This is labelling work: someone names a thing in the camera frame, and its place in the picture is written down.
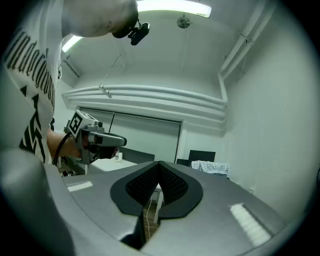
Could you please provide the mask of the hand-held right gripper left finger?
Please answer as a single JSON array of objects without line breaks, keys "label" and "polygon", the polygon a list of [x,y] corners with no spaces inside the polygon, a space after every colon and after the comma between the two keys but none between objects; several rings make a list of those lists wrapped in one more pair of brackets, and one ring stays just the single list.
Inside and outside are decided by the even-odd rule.
[{"label": "hand-held right gripper left finger", "polygon": [[156,203],[149,199],[143,205],[142,217],[123,214],[111,198],[112,184],[151,162],[132,165],[121,169],[95,174],[64,177],[63,182],[71,195],[88,217],[103,231],[117,241],[141,248],[158,231],[159,224],[153,223]]}]

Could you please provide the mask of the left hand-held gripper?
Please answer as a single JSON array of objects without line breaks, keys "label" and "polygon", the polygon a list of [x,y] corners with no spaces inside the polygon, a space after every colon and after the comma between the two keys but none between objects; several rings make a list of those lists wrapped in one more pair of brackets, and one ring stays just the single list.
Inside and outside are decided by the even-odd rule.
[{"label": "left hand-held gripper", "polygon": [[102,122],[78,109],[68,121],[66,131],[74,137],[76,148],[81,154],[78,162],[84,165],[90,165],[98,159],[112,159],[118,147],[127,144],[125,137],[104,132]]}]

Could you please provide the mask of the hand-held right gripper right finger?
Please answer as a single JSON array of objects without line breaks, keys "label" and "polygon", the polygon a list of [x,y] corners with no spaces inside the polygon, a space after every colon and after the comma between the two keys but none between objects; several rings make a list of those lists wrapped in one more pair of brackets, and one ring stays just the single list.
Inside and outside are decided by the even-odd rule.
[{"label": "hand-held right gripper right finger", "polygon": [[273,208],[226,177],[174,163],[170,166],[198,180],[203,197],[186,217],[161,220],[142,253],[149,256],[238,256],[252,251],[255,246],[230,211],[237,204],[243,204],[271,236],[285,227],[285,221]]}]

